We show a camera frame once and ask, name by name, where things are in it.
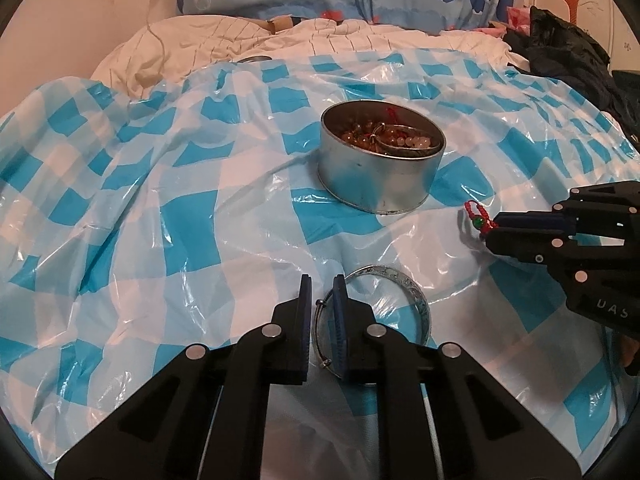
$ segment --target metal tin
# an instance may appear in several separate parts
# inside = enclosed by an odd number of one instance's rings
[[[388,122],[389,107],[399,124],[439,140],[440,149],[429,156],[401,158],[368,152],[334,135],[346,131],[353,121]],[[318,176],[329,193],[345,204],[376,214],[405,213],[427,199],[446,144],[433,121],[409,108],[384,101],[339,103],[322,114]]]

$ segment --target checkered tablecloth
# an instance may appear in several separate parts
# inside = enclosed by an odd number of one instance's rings
[[[445,132],[415,212],[367,214],[322,189],[319,117],[358,98]],[[0,406],[48,471],[185,345],[235,342],[303,272],[319,298],[373,263],[411,275],[433,343],[462,344],[583,468],[636,398],[545,269],[491,256],[462,213],[470,198],[491,215],[548,210],[571,187],[638,175],[623,134],[561,82],[445,50],[220,63],[141,102],[63,78],[0,124]],[[396,291],[353,294],[415,337]],[[375,409],[312,362],[307,385],[272,391],[265,478],[371,477]]]

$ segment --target silver rivet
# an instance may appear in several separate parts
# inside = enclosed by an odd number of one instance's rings
[[[578,283],[584,283],[587,281],[588,279],[588,275],[586,272],[584,272],[583,270],[579,270],[578,272],[575,273],[575,281]]]
[[[262,327],[262,335],[265,337],[277,337],[282,333],[280,325],[269,323]]]
[[[386,326],[380,325],[379,323],[369,325],[367,326],[367,334],[372,337],[382,337],[386,334]]]
[[[451,359],[462,355],[462,348],[455,343],[446,343],[442,346],[442,353]]]
[[[198,359],[202,359],[204,354],[207,353],[207,348],[203,345],[191,345],[187,348],[186,355],[192,361],[197,361]]]

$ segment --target silver bracelet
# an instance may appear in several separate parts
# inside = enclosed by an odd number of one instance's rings
[[[409,278],[404,272],[393,269],[391,267],[382,266],[382,265],[371,265],[367,267],[362,267],[361,269],[354,270],[351,274],[345,277],[345,283],[349,283],[353,281],[355,278],[359,278],[360,276],[371,275],[371,276],[379,276],[381,278],[386,278],[401,286],[402,289],[411,297],[414,302],[415,308],[420,315],[420,333],[418,334],[418,341],[422,346],[427,346],[427,342],[429,341],[429,337],[431,335],[431,314],[429,310],[429,304],[427,303],[420,286],[414,282],[411,278]],[[332,368],[332,361],[329,359],[322,350],[320,349],[320,341],[318,337],[318,327],[320,325],[320,317],[322,315],[322,311],[326,308],[329,299],[334,293],[333,289],[329,290],[327,295],[324,297],[324,300],[316,301],[316,313],[314,316],[314,325],[312,330],[314,349],[316,351],[316,356],[320,361],[321,368],[325,368],[329,370],[334,376],[341,379],[340,375],[337,374]]]

